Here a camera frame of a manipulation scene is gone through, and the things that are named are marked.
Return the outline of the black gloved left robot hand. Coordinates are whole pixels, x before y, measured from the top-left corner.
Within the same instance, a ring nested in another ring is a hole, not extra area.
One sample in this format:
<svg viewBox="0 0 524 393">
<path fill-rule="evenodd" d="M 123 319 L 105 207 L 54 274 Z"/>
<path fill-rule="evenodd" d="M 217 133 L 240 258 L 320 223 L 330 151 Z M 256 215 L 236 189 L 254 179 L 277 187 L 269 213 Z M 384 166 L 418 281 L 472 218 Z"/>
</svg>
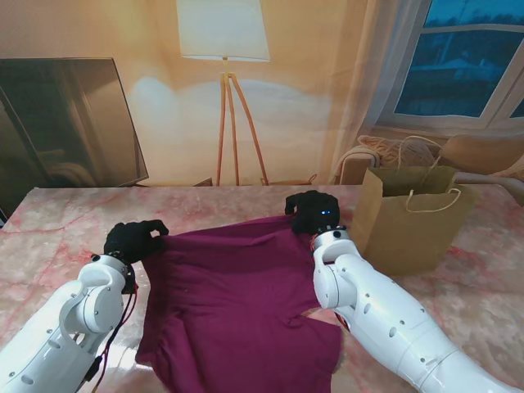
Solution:
<svg viewBox="0 0 524 393">
<path fill-rule="evenodd" d="M 169 230 L 159 219 L 118 223 L 107 234 L 103 254 L 134 264 L 160 250 L 162 237 L 168 234 Z"/>
</svg>

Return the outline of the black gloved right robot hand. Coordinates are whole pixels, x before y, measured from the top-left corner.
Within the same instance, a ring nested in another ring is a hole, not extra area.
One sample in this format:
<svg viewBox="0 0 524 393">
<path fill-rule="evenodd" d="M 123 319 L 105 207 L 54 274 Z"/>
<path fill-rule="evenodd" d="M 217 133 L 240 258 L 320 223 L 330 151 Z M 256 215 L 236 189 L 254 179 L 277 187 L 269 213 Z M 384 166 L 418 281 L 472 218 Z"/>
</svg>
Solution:
<svg viewBox="0 0 524 393">
<path fill-rule="evenodd" d="M 305 233 L 311 236 L 319 229 L 335 228 L 341 220 L 338 200 L 316 190 L 288 196 L 284 213 L 291 216 L 291 230 L 295 234 Z"/>
</svg>

